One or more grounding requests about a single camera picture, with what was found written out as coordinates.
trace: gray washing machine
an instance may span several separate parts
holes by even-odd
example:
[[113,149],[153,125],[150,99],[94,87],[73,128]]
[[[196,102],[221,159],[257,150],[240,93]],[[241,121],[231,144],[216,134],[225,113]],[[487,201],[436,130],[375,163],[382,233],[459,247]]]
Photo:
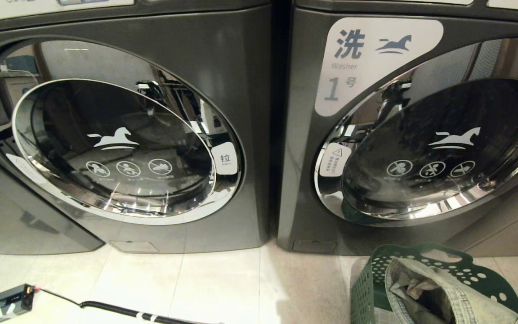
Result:
[[518,1],[427,2],[295,2],[282,248],[468,250],[518,220]]
[[102,245],[0,167],[0,254],[88,252]]
[[0,0],[0,164],[122,252],[267,239],[271,6]]

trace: laundry basket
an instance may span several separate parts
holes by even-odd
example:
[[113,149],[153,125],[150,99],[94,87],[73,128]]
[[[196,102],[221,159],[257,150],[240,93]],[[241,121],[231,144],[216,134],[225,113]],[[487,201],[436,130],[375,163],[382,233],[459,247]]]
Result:
[[[421,254],[426,250],[439,250],[461,259],[444,262],[428,258]],[[413,247],[387,244],[374,250],[351,287],[351,324],[375,324],[375,307],[391,311],[385,291],[385,270],[393,258],[414,259],[429,267],[444,269],[472,289],[518,313],[518,297],[509,283],[495,271],[474,265],[469,254],[432,243]]]

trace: black cable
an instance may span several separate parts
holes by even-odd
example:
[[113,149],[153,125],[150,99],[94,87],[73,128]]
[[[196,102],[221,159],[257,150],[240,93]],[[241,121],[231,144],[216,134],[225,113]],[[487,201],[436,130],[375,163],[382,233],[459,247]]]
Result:
[[79,307],[79,308],[94,307],[94,308],[99,308],[101,310],[116,312],[121,315],[131,316],[131,317],[135,317],[135,318],[141,318],[142,320],[148,320],[151,322],[162,323],[162,324],[194,324],[195,323],[195,322],[187,322],[187,321],[180,320],[180,319],[169,318],[169,317],[165,317],[165,316],[153,315],[153,314],[149,314],[149,313],[145,313],[145,312],[138,312],[138,311],[130,310],[128,308],[123,308],[123,307],[119,307],[119,306],[115,306],[115,305],[111,305],[111,304],[100,303],[98,301],[84,301],[82,303],[77,303],[74,300],[68,299],[67,297],[63,297],[62,295],[60,295],[58,293],[54,293],[47,289],[42,289],[42,288],[36,287],[36,286],[33,286],[33,287],[34,287],[35,291],[43,291],[45,293],[49,293],[50,295],[59,297],[70,303],[73,303],[73,304],[77,305],[77,307]]

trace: basket handle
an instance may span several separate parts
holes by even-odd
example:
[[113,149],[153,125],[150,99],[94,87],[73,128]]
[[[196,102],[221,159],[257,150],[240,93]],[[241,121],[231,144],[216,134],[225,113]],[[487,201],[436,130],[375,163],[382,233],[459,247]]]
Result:
[[470,256],[469,254],[466,254],[464,252],[460,252],[457,250],[453,250],[452,248],[448,248],[446,246],[442,246],[442,245],[435,244],[435,243],[421,243],[421,244],[417,244],[417,246],[415,246],[415,248],[419,249],[419,252],[424,251],[424,250],[439,250],[439,251],[445,252],[447,254],[451,254],[452,256],[457,256],[457,257],[461,258],[461,260],[456,261],[456,262],[439,260],[439,261],[443,261],[443,262],[447,262],[447,263],[460,263],[460,262],[472,263],[473,262],[473,257]]

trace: white tiled floor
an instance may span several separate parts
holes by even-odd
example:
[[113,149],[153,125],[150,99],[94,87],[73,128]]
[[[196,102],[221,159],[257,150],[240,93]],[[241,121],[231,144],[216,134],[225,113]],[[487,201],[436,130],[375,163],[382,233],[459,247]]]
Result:
[[[185,320],[225,324],[347,324],[352,271],[363,256],[262,248],[182,255],[123,254],[110,246],[66,256],[0,256],[0,291],[37,284],[78,302],[97,300]],[[518,293],[518,257],[479,258]],[[38,293],[9,323],[141,323]]]

